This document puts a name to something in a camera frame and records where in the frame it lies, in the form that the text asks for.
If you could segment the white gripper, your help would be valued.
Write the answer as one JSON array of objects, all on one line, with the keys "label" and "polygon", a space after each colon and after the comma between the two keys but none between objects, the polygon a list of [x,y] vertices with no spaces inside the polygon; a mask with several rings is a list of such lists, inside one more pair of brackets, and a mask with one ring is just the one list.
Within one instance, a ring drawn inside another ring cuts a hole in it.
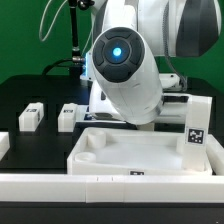
[{"label": "white gripper", "polygon": [[[174,73],[159,74],[164,90],[164,104],[155,123],[184,124],[189,94],[178,92],[179,77]],[[124,118],[105,96],[99,84],[94,81],[90,93],[89,113],[97,120],[124,121]]]}]

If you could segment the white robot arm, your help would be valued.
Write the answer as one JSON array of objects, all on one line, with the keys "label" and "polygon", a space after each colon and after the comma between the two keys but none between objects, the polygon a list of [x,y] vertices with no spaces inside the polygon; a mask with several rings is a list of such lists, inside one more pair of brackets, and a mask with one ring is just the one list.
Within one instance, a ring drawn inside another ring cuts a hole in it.
[{"label": "white robot arm", "polygon": [[96,0],[86,56],[89,112],[131,124],[155,120],[164,104],[155,58],[199,57],[218,40],[218,0]]}]

